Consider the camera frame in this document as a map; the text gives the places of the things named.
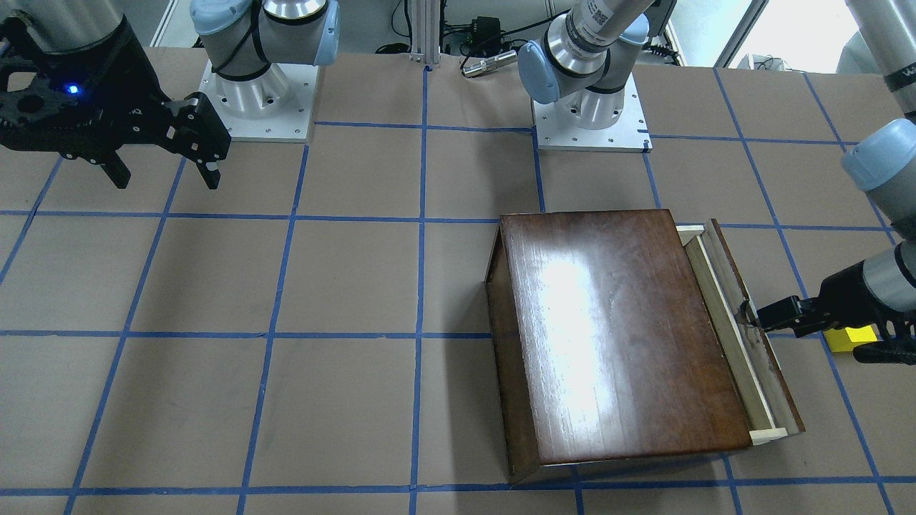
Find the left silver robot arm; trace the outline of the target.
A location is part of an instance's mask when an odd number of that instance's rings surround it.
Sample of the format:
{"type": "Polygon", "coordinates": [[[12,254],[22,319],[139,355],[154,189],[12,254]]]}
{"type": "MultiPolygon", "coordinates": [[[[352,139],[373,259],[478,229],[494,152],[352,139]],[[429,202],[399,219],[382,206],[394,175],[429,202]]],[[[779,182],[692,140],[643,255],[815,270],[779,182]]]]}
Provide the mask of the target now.
{"type": "Polygon", "coordinates": [[[874,74],[710,68],[691,36],[712,2],[675,26],[687,65],[639,64],[649,153],[547,151],[514,163],[500,214],[644,210],[678,224],[716,218],[753,300],[814,295],[822,280],[900,243],[841,166],[844,151],[900,116],[874,74]]]}

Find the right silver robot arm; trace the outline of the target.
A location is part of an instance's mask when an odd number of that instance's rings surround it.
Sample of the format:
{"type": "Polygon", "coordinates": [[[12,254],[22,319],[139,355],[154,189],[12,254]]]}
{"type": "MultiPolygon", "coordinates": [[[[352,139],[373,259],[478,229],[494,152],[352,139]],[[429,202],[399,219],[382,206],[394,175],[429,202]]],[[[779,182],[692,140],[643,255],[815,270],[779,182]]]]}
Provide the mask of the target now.
{"type": "MultiPolygon", "coordinates": [[[[25,14],[37,48],[62,57],[112,36],[127,15],[115,1],[4,1],[2,16],[25,14]]],[[[204,92],[223,118],[307,120],[318,70],[335,62],[336,1],[193,1],[194,31],[208,54],[204,92]]]]}

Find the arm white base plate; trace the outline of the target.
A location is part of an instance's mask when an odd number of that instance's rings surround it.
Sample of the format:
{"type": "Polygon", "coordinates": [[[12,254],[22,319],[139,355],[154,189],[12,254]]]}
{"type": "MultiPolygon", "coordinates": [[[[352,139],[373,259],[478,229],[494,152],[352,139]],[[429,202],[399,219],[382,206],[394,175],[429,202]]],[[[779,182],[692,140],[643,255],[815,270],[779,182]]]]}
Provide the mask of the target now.
{"type": "Polygon", "coordinates": [[[555,151],[648,153],[653,142],[635,76],[612,94],[582,90],[552,104],[531,102],[537,147],[555,151]]]}
{"type": "Polygon", "coordinates": [[[273,63],[265,74],[234,82],[204,69],[200,91],[215,105],[233,142],[306,144],[323,68],[273,63]]]}

